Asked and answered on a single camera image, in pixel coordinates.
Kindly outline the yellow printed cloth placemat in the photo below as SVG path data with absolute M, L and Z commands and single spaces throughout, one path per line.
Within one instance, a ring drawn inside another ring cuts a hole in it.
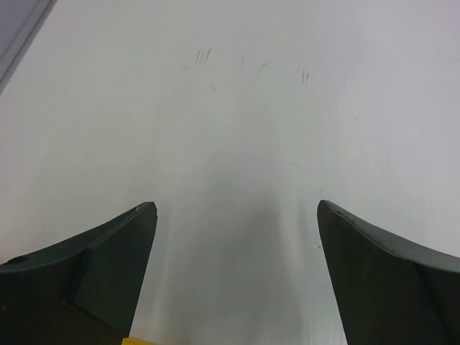
M 125 338 L 121 345 L 143 345 L 143 342 L 133 338 Z

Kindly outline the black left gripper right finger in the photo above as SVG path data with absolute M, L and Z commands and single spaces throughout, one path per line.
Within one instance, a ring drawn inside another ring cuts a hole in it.
M 459 258 L 330 201 L 318 228 L 348 344 L 458 344 Z

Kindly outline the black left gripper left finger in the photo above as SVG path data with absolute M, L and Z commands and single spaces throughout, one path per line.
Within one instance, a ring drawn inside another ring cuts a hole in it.
M 144 202 L 1 265 L 2 344 L 121 344 L 129 337 L 157 226 Z

